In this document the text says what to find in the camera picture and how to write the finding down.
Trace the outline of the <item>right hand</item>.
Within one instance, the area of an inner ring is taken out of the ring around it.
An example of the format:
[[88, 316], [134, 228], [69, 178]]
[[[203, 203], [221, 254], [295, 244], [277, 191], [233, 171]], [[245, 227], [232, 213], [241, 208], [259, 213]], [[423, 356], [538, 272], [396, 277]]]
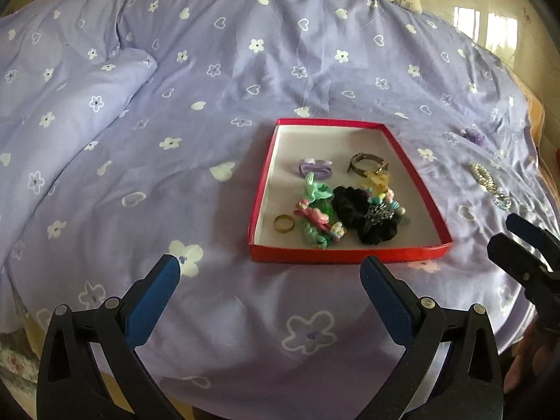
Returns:
[[519, 342], [516, 357], [505, 375], [503, 392], [515, 389], [530, 373], [539, 376], [550, 366], [558, 339], [543, 335], [537, 330], [535, 317]]

